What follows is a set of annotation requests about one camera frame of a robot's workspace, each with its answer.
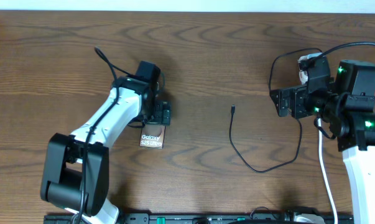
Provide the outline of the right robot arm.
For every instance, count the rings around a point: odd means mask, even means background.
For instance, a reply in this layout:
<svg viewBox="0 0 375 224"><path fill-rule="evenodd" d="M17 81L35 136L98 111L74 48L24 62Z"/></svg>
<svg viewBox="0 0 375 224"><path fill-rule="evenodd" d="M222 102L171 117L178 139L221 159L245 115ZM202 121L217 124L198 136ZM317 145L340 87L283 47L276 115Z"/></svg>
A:
<svg viewBox="0 0 375 224"><path fill-rule="evenodd" d="M280 117L314 115L330 125L351 188L355 223L375 223L375 64L342 60L336 78L325 58L299 63L301 85L271 90Z"/></svg>

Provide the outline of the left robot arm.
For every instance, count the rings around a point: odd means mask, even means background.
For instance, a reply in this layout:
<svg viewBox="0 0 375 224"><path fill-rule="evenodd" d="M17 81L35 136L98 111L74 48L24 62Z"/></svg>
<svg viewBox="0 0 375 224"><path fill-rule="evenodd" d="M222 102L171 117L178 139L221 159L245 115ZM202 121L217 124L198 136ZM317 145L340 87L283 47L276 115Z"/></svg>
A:
<svg viewBox="0 0 375 224"><path fill-rule="evenodd" d="M107 100L83 126L51 137L41 199L72 212L70 223L116 223L119 208L107 198L110 149L133 121L168 126L171 109L170 102L157 99L155 82L118 78Z"/></svg>

